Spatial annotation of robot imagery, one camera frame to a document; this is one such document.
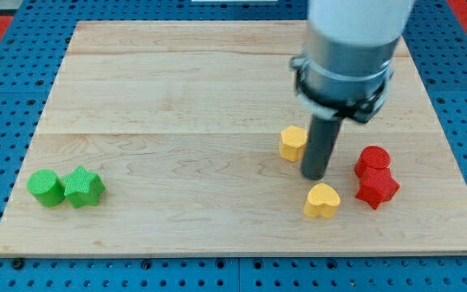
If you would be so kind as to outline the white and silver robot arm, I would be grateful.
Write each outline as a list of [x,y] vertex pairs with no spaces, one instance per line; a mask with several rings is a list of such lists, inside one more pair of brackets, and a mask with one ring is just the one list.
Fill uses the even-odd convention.
[[388,98],[413,0],[310,0],[295,92],[318,118],[367,122]]

